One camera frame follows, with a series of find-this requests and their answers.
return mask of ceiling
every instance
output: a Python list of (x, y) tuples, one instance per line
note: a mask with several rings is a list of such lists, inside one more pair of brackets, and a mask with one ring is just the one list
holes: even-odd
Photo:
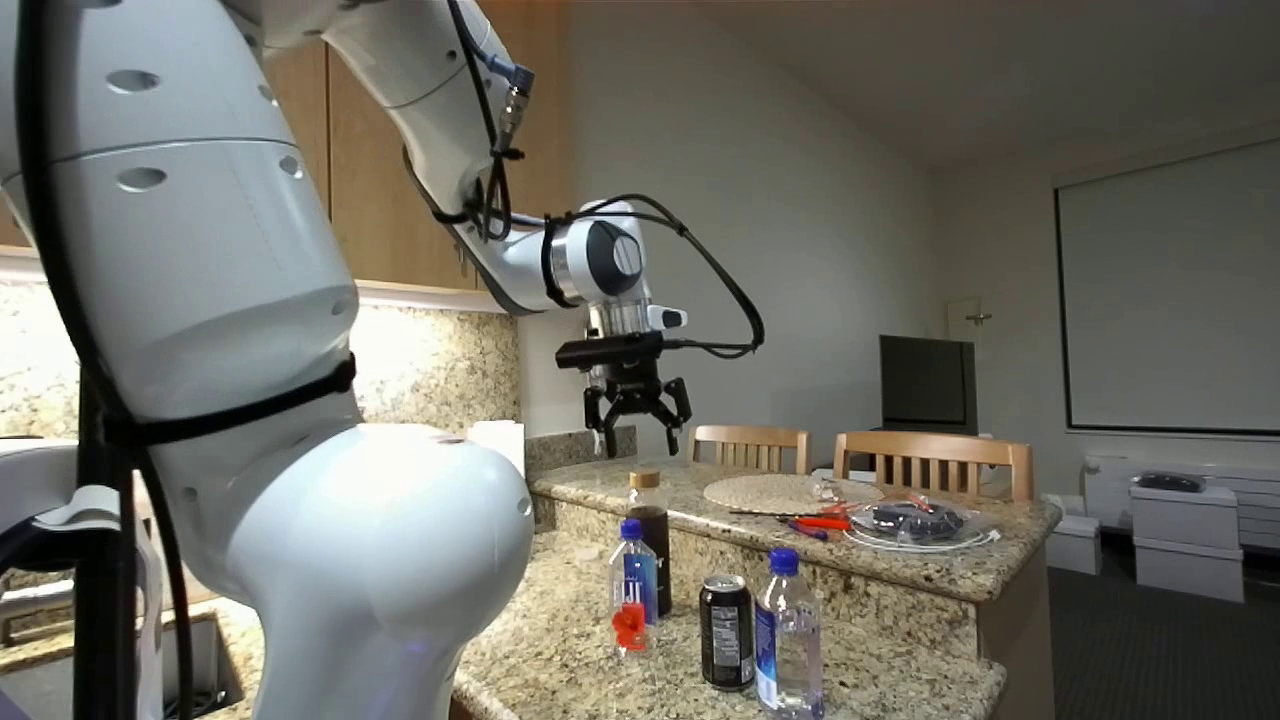
[(1280, 0), (699, 0), (927, 168), (1280, 116)]

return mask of blue bottle cap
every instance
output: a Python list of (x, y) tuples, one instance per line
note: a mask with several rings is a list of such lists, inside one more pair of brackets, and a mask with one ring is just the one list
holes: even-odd
[(785, 545), (772, 547), (772, 552), (768, 552), (768, 571), (772, 571), (772, 574), (798, 574), (798, 571), (802, 571), (802, 552), (798, 552), (798, 547), (785, 547)]
[(620, 540), (644, 540), (639, 517), (627, 517), (623, 528), (617, 533)]

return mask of wooden chair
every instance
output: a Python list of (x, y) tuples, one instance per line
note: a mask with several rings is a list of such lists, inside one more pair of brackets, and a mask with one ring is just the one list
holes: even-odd
[(808, 476), (808, 432), (768, 424), (697, 424), (688, 455), (697, 464)]
[(996, 495), (992, 484), (1010, 484), (1010, 499), (1018, 504), (1038, 495), (1031, 448), (1010, 439), (934, 432), (842, 432), (837, 476), (847, 476), (853, 460), (867, 460), (878, 479), (890, 489)]

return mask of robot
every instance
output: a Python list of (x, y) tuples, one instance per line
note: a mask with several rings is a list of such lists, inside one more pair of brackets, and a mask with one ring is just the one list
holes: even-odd
[[(655, 372), (686, 313), (652, 304), (639, 243), (644, 215), (682, 223), (627, 200), (503, 208), (532, 71), (473, 0), (0, 0), (6, 197), (90, 367), (104, 464), (146, 466), (183, 565), (261, 610), (255, 715), (450, 715), (462, 647), (528, 565), (532, 504), (498, 452), (360, 420), (358, 285), (261, 71), (305, 41), (393, 113), (507, 313), (588, 313), (557, 360), (593, 372), (584, 420), (610, 448), (627, 411), (669, 436), (688, 420)], [(85, 484), (63, 504), (63, 470), (63, 452), (0, 455), (8, 540), (129, 517)]]

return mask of water bottle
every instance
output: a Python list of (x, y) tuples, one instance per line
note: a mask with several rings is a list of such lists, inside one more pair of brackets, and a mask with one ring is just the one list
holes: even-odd
[(756, 690), (768, 715), (824, 715), (820, 606), (802, 579), (802, 552), (768, 552), (756, 604)]
[(655, 604), (655, 552), (644, 545), (644, 522), (627, 517), (620, 545), (610, 552), (610, 625), (620, 657), (652, 651)]
[(655, 557), (655, 617), (674, 617), (674, 533), (659, 476), (652, 466), (627, 470), (627, 489), (627, 517), (639, 521), (639, 535)]

